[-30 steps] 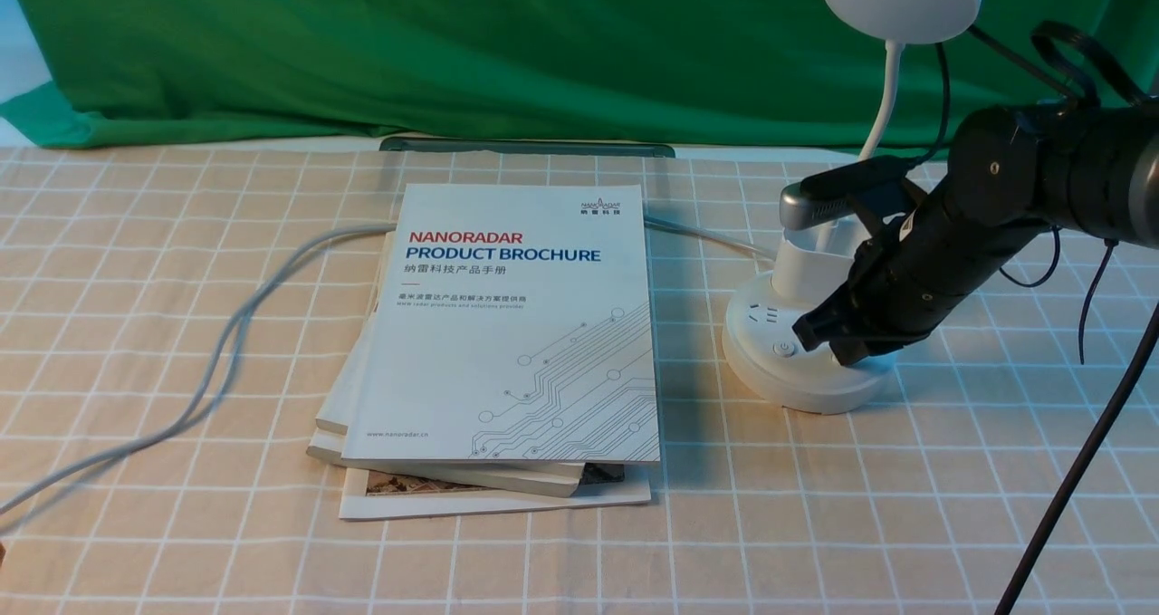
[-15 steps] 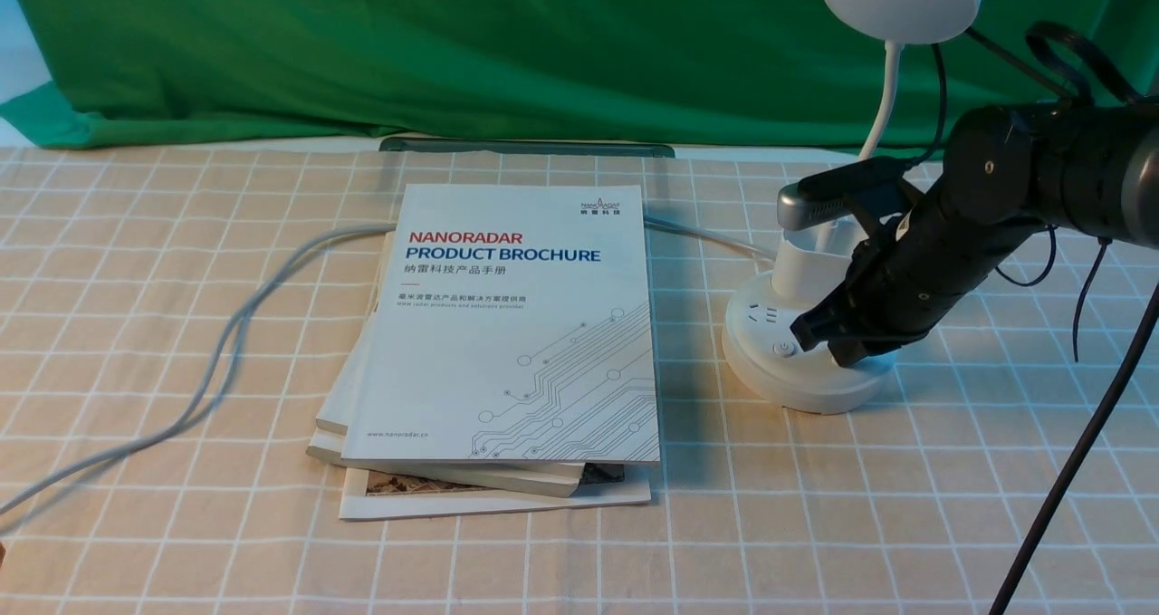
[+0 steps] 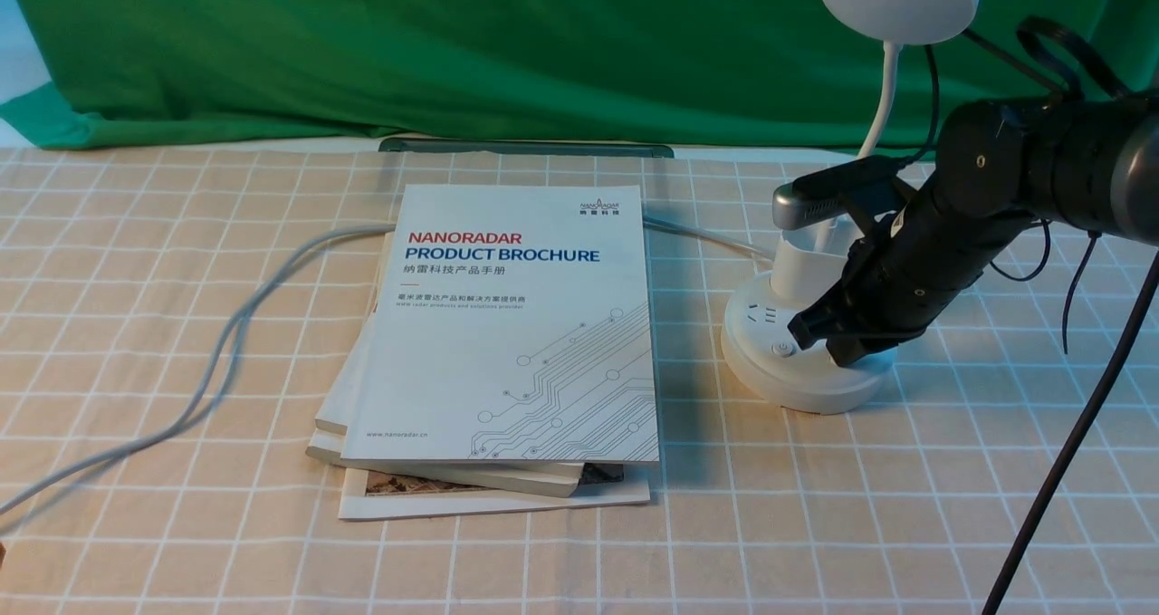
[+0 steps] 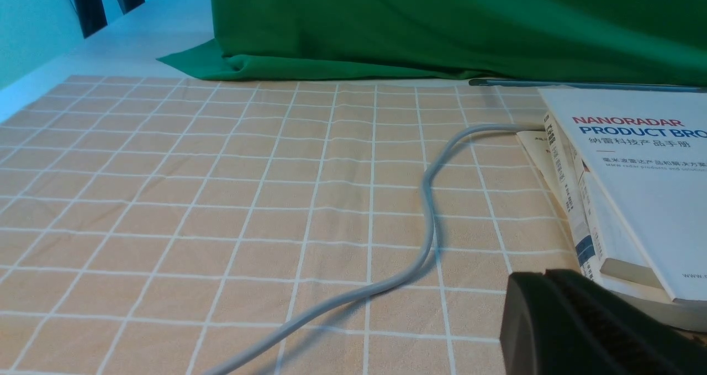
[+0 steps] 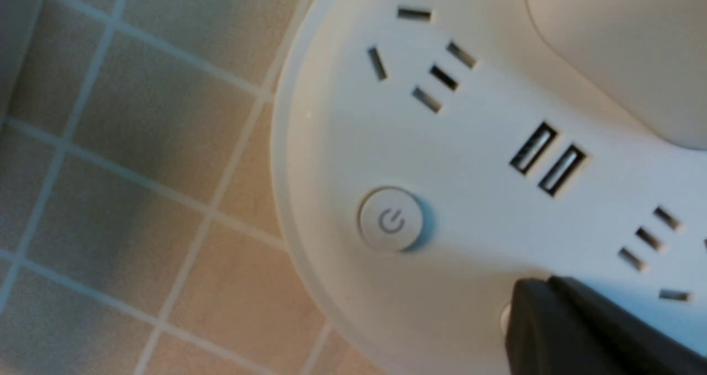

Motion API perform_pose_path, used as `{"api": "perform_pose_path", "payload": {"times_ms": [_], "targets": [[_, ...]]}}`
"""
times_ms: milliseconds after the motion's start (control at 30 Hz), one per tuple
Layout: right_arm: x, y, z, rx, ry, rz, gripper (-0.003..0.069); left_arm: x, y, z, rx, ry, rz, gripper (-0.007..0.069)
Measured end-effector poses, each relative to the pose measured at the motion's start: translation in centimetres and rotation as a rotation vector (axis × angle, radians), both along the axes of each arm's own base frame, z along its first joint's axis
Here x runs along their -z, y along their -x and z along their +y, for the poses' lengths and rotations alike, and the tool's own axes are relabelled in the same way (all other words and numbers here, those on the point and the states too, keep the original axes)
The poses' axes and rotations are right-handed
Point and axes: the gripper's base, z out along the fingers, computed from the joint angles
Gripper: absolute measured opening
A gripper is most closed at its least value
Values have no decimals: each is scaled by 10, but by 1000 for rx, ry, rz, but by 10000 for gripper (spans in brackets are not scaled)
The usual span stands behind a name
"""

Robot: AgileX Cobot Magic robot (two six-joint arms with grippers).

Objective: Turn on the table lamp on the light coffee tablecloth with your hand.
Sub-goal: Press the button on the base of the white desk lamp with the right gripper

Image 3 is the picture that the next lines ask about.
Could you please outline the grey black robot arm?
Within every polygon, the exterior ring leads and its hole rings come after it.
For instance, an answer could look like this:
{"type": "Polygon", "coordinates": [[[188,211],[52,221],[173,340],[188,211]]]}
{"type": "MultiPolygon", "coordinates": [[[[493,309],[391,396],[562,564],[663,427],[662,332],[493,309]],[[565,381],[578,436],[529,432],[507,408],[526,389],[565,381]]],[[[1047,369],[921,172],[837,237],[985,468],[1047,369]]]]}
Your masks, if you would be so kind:
{"type": "Polygon", "coordinates": [[[1111,101],[976,101],[943,123],[923,186],[897,158],[858,159],[790,182],[818,220],[861,237],[838,280],[788,322],[840,367],[924,331],[1036,220],[1156,246],[1156,94],[1111,101]]]}

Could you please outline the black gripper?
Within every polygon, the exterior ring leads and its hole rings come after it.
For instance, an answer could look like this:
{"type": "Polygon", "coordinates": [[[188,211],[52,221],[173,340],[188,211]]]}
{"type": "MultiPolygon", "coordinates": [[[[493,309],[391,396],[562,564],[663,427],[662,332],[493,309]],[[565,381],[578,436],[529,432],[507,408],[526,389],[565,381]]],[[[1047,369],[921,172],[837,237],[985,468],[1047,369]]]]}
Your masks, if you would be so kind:
{"type": "Polygon", "coordinates": [[[1019,208],[969,217],[940,190],[919,190],[851,247],[839,293],[824,293],[796,313],[788,334],[803,351],[825,341],[843,368],[890,351],[924,334],[1034,220],[1019,208]]]}

